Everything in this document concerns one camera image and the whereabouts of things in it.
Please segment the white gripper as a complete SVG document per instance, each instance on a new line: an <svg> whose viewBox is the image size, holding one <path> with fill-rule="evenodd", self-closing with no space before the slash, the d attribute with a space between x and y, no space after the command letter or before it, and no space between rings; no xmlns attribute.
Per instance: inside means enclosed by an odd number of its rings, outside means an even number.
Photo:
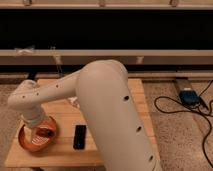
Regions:
<svg viewBox="0 0 213 171"><path fill-rule="evenodd" d="M46 114L43 111L24 111L22 113L22 120L30 129L33 129L41 124L45 117Z"/></svg>

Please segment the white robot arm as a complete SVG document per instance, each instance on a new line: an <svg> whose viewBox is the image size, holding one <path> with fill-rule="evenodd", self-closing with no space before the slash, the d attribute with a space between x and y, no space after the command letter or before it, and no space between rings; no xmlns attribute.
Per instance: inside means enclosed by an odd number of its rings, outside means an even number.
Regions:
<svg viewBox="0 0 213 171"><path fill-rule="evenodd" d="M45 119L43 103L69 97L77 98L106 171L162 171L128 88L128 72L116 60L93 61L45 86L25 80L8 105L33 128Z"/></svg>

